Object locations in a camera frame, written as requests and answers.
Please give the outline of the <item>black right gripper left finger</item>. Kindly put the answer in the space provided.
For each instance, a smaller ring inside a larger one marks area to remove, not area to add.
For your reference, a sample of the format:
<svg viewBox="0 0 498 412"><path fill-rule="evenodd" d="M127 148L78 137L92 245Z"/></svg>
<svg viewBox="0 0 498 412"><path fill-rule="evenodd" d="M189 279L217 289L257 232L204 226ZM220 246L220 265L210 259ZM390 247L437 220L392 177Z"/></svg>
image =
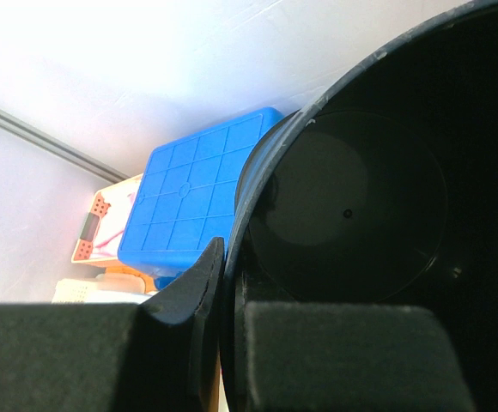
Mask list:
<svg viewBox="0 0 498 412"><path fill-rule="evenodd" d="M0 305L0 411L215 411L224 241L142 304Z"/></svg>

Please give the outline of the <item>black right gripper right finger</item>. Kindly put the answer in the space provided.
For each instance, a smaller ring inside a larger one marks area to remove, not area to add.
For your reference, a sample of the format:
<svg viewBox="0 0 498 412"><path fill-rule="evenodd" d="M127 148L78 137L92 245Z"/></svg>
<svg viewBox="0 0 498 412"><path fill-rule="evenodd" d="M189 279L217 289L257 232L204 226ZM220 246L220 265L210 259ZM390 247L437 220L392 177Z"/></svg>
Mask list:
<svg viewBox="0 0 498 412"><path fill-rule="evenodd" d="M251 411L472 411L448 334L414 306L253 302Z"/></svg>

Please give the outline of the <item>large white plastic tub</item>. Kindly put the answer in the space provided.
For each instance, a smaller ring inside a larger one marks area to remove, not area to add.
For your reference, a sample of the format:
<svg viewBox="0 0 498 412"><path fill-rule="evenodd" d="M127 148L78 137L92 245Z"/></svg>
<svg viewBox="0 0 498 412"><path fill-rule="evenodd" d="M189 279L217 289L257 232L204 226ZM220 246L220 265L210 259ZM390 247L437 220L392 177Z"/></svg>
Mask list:
<svg viewBox="0 0 498 412"><path fill-rule="evenodd" d="M122 273L104 273L96 276L95 291L88 296L88 303L141 304L157 294L147 291L144 280L139 276Z"/></svg>

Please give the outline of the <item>white perforated plastic basket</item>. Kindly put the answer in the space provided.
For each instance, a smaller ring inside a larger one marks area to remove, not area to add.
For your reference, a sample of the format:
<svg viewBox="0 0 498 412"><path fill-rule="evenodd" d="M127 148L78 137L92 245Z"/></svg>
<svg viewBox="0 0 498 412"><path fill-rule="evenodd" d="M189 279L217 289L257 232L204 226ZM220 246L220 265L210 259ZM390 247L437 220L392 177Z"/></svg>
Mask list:
<svg viewBox="0 0 498 412"><path fill-rule="evenodd" d="M85 303L100 288L96 279L63 279L57 282L53 304Z"/></svg>

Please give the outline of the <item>blue plastic tub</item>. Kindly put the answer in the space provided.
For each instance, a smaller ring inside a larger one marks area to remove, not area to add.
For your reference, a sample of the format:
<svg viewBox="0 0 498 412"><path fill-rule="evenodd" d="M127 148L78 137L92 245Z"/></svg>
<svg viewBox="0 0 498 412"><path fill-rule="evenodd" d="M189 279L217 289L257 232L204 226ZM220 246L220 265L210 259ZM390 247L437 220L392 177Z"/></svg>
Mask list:
<svg viewBox="0 0 498 412"><path fill-rule="evenodd" d="M243 167L283 115L271 107L155 148L118 247L118 260L162 290L214 237L228 239Z"/></svg>

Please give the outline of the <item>black round bucket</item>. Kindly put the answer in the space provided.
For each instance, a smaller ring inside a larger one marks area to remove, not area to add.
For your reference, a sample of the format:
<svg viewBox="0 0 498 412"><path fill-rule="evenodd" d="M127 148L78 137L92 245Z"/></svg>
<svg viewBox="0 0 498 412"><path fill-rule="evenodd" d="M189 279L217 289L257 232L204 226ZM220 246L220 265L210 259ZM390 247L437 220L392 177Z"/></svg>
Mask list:
<svg viewBox="0 0 498 412"><path fill-rule="evenodd" d="M498 1L390 40L269 131L244 165L221 358L247 408L253 302L414 306L498 411Z"/></svg>

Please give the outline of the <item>pink plastic basket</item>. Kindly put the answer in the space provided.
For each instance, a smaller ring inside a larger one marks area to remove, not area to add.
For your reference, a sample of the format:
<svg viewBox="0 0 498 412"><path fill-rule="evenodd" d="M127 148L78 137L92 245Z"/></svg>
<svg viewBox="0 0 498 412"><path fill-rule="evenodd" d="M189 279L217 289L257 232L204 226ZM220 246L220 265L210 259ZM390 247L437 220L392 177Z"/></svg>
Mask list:
<svg viewBox="0 0 498 412"><path fill-rule="evenodd" d="M87 217L82 227L81 234L76 242L76 246L71 256L73 264L86 264L98 268L110 268L124 266L116 257L91 258L93 251L93 240L98 231L100 221L106 214L110 204L104 201L107 194L116 195L119 193L135 192L136 197L142 181L142 174L129 178L115 185L108 186L94 194L93 201L88 210Z"/></svg>

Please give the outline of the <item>pink folded cloth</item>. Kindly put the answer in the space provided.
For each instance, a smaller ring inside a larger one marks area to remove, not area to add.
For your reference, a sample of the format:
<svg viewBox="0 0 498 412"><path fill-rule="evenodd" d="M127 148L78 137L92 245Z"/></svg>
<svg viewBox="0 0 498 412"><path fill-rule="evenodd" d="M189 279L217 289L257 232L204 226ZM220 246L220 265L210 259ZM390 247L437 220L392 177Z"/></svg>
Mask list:
<svg viewBox="0 0 498 412"><path fill-rule="evenodd" d="M136 193L107 194L103 197L110 206L100 221L93 240L91 258L115 258L126 223L135 202Z"/></svg>

